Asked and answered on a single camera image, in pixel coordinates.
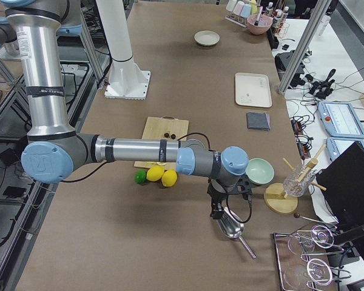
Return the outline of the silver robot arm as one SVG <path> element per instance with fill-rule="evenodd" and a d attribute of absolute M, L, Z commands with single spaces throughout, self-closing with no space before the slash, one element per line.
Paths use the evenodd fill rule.
<path fill-rule="evenodd" d="M 17 35 L 6 17 L 0 16 L 0 48 L 4 46 L 10 55 L 19 53 Z"/>
<path fill-rule="evenodd" d="M 5 15 L 19 44 L 32 128 L 21 155 L 27 174 L 57 183 L 90 163 L 114 161 L 173 162 L 178 173 L 207 177 L 211 217 L 229 210 L 229 195 L 251 200 L 247 153 L 236 146 L 221 152 L 196 141 L 105 138 L 77 133 L 69 124 L 57 35 L 81 31 L 79 1 L 5 1 Z"/>

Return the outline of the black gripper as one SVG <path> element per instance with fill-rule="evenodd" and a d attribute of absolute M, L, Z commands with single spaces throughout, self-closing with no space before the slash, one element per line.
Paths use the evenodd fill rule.
<path fill-rule="evenodd" d="M 229 195 L 241 195 L 245 201 L 249 204 L 249 216 L 247 220 L 251 219 L 252 216 L 252 190 L 251 182 L 247 174 L 242 175 L 236 185 L 234 185 L 230 190 L 226 190 L 221 184 L 216 182 L 216 180 L 210 180 L 207 193 L 211 197 L 211 213 L 210 217 L 212 219 L 221 219 L 224 213 L 224 207 L 222 202 L 226 201 L 226 206 L 229 207 Z"/>

